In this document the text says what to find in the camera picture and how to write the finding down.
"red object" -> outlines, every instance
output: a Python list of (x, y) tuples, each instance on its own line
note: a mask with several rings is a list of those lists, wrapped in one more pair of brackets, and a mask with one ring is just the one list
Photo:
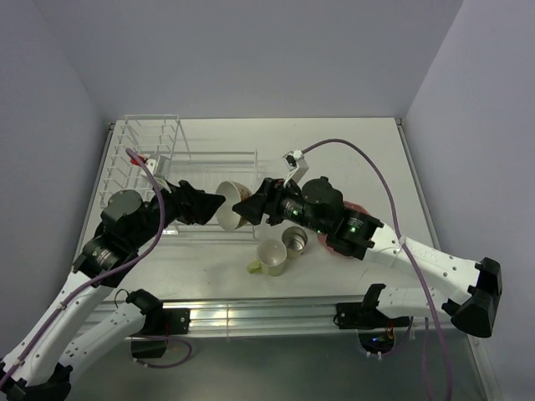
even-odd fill
[[(369, 214), (368, 211), (361, 205), (356, 205), (355, 203), (347, 202), (346, 200), (344, 200), (344, 206), (347, 207), (348, 209), (351, 209), (352, 211), (361, 211), (363, 213), (366, 213), (367, 215)], [(329, 250), (329, 252), (331, 252), (333, 255), (338, 255), (341, 257), (347, 257), (348, 259), (351, 259), (351, 256), (340, 255), (338, 252), (333, 251), (333, 248), (331, 248), (330, 246), (327, 246), (326, 244), (327, 236), (325, 234), (318, 234), (318, 240), (319, 240), (319, 243), (325, 246)]]
[[(148, 157), (143, 157), (142, 155), (138, 155), (140, 159), (143, 160), (143, 163), (146, 163), (147, 160), (149, 159)], [(133, 165), (140, 165), (137, 161), (134, 160), (134, 158), (130, 157), (130, 163), (132, 163)]]

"white tabletop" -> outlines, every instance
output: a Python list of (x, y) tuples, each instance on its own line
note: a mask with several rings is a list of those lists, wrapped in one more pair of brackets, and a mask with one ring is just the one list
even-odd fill
[[(393, 119), (193, 119), (182, 120), (192, 151), (257, 149), (261, 176), (285, 176), (281, 157), (327, 138), (349, 140), (377, 164), (395, 198), (401, 230), (432, 246), (431, 235)], [(109, 155), (104, 168), (110, 163)], [(325, 145), (307, 154), (310, 170), (300, 184), (325, 175), (347, 201), (392, 224), (385, 191), (375, 173), (344, 145)], [(99, 224), (98, 201), (91, 207), (84, 243)], [(288, 223), (262, 230), (280, 237)], [(127, 290), (144, 288), (160, 299), (243, 299), (361, 295), (371, 283), (418, 287), (412, 277), (382, 266), (329, 254), (312, 233), (306, 252), (279, 277), (249, 275), (255, 244), (158, 246), (122, 281)]]

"silver cup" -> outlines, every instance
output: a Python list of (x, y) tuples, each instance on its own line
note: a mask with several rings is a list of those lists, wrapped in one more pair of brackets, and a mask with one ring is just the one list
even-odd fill
[(283, 243), (286, 246), (288, 259), (297, 259), (308, 243), (307, 233), (301, 227), (289, 227), (284, 230)]

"dish rack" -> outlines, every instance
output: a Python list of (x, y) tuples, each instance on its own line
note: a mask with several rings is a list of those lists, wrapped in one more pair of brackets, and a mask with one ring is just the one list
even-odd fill
[[(136, 190), (145, 201), (154, 195), (150, 184), (141, 176), (141, 168), (133, 165), (126, 148), (140, 155), (158, 153), (171, 161), (167, 180), (176, 184), (187, 180), (198, 190), (215, 193), (225, 180), (236, 181), (251, 191), (257, 189), (257, 151), (191, 151), (178, 115), (126, 115), (115, 126), (117, 140), (111, 145), (110, 165), (104, 168), (99, 191), (99, 205), (105, 208), (110, 197), (119, 190)], [(165, 241), (177, 245), (191, 242), (254, 242), (257, 229), (245, 225), (236, 231), (224, 231), (216, 218), (204, 226), (187, 226), (173, 222), (164, 230)]]

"gray wall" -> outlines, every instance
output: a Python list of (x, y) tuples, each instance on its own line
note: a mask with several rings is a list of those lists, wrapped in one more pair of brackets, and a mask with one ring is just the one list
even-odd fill
[(401, 117), (462, 0), (35, 2), (109, 118), (213, 118)]
[(0, 0), (0, 355), (67, 274), (104, 124), (30, 0)]
[(502, 263), (487, 344), (506, 398), (524, 400), (535, 390), (535, 2), (513, 3), (465, 0), (405, 132), (443, 247)]

